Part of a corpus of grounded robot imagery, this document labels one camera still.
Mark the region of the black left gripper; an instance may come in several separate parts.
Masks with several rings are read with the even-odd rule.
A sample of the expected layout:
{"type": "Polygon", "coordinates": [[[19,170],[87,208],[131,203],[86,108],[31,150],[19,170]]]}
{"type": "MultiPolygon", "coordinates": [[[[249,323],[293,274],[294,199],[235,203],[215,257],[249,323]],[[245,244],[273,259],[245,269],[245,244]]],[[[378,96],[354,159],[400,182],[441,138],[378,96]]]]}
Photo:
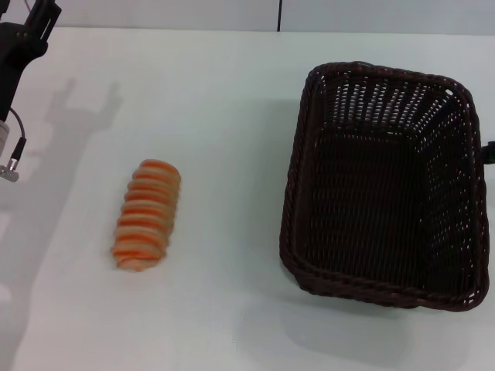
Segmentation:
{"type": "Polygon", "coordinates": [[[1,23],[1,119],[5,120],[24,69],[43,56],[61,8],[54,0],[23,0],[23,24],[1,23]]]}

